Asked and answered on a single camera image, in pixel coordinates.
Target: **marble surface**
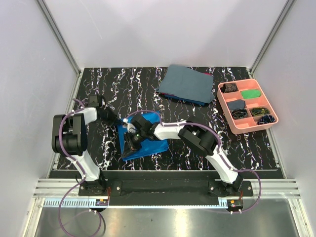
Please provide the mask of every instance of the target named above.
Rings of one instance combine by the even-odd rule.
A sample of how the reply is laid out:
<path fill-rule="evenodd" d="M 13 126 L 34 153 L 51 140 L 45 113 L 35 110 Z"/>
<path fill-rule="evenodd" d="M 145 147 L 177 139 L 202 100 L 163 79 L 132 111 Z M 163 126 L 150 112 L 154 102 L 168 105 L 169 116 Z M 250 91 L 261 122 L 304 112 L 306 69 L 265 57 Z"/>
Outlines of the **marble surface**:
<path fill-rule="evenodd" d="M 193 67 L 214 76 L 213 93 L 218 84 L 249 78 L 246 68 Z M 195 115 L 203 119 L 218 134 L 231 163 L 238 169 L 276 169 L 266 131 L 234 135 L 215 100 L 208 106 L 167 99 L 155 93 L 167 68 L 86 68 L 77 98 L 100 93 L 121 118 L 136 110 L 160 111 L 164 122 L 175 122 Z M 213 170 L 210 163 L 194 154 L 181 140 L 169 140 L 169 150 L 163 153 L 124 162 L 121 158 L 116 128 L 96 121 L 87 127 L 88 151 L 103 170 Z M 57 169 L 75 169 L 61 157 Z"/>

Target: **metallic floor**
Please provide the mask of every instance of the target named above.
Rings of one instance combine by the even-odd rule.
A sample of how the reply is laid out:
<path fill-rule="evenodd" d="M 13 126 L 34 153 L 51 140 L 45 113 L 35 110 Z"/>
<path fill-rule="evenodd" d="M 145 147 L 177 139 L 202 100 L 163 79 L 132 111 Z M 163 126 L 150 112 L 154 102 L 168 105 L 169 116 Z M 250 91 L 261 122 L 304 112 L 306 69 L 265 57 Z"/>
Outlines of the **metallic floor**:
<path fill-rule="evenodd" d="M 82 208 L 62 209 L 66 223 Z M 36 237 L 64 237 L 57 208 L 43 208 Z M 205 209 L 107 209 L 102 212 L 106 228 L 98 237 L 298 237 L 287 200 L 263 199 L 241 215 L 216 214 Z M 90 236 L 99 220 L 85 213 L 68 223 L 68 232 Z"/>

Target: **white wall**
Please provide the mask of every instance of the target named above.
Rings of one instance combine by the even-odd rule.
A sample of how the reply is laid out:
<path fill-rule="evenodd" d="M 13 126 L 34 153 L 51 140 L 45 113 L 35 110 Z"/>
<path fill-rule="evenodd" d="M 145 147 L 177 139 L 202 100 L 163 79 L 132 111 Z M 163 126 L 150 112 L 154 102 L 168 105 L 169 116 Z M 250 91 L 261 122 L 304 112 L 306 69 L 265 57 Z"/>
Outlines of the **white wall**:
<path fill-rule="evenodd" d="M 286 0 L 45 0 L 80 67 L 248 66 Z"/>
<path fill-rule="evenodd" d="M 316 1 L 296 1 L 255 77 L 279 117 L 273 127 L 289 178 L 295 178 L 316 233 Z"/>
<path fill-rule="evenodd" d="M 0 236 L 20 236 L 75 73 L 34 0 L 0 1 Z"/>

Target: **pink tray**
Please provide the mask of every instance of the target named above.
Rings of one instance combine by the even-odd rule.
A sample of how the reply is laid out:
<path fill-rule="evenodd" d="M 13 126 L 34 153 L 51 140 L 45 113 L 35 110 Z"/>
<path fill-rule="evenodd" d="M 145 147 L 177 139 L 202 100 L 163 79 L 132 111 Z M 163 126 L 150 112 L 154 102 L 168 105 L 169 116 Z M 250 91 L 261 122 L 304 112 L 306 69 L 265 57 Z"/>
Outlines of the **pink tray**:
<path fill-rule="evenodd" d="M 230 92 L 230 93 L 222 93 L 221 88 L 226 83 L 236 83 L 238 91 Z M 258 98 L 253 98 L 253 99 L 243 99 L 241 95 L 241 91 L 249 90 L 249 89 L 260 90 L 261 96 Z M 219 100 L 219 103 L 222 106 L 226 120 L 233 134 L 241 134 L 241 133 L 246 133 L 246 132 L 254 132 L 254 131 L 268 129 L 269 127 L 271 127 L 272 125 L 278 122 L 278 117 L 275 111 L 273 110 L 271 104 L 268 102 L 265 94 L 263 93 L 260 85 L 255 79 L 236 80 L 236 81 L 220 83 L 218 85 L 217 98 Z M 227 102 L 238 100 L 238 99 L 244 100 L 246 102 L 245 109 L 247 110 L 247 117 L 235 120 L 233 119 L 232 114 L 230 110 L 228 109 Z M 267 108 L 270 111 L 270 115 L 272 115 L 276 119 L 276 121 L 272 123 L 268 123 L 268 124 L 257 125 L 257 122 L 262 118 L 262 116 L 253 117 L 249 111 L 250 109 L 255 108 L 255 107 Z"/>

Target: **green cloth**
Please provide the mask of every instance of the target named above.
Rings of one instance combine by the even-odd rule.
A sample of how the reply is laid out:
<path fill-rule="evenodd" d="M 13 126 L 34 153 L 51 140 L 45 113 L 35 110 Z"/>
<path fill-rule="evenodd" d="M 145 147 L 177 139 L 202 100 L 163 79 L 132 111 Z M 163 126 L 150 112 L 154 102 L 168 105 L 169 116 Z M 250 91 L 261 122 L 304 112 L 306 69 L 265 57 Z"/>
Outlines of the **green cloth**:
<path fill-rule="evenodd" d="M 261 95 L 260 90 L 251 89 L 251 90 L 243 90 L 241 95 L 244 99 L 257 98 Z"/>

